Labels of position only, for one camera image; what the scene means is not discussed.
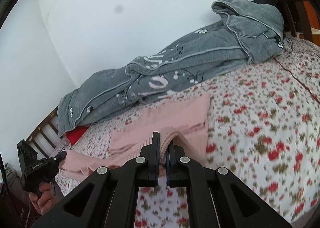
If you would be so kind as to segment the person's left hand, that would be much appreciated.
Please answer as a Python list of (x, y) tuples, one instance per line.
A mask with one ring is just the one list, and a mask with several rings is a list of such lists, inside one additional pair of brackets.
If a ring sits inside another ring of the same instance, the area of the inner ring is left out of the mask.
[(42, 183), (40, 184), (39, 191), (41, 192), (41, 196), (29, 192), (29, 199), (35, 208), (35, 210), (41, 214), (46, 214), (51, 208), (53, 208), (58, 200), (51, 193), (52, 185), (50, 183)]

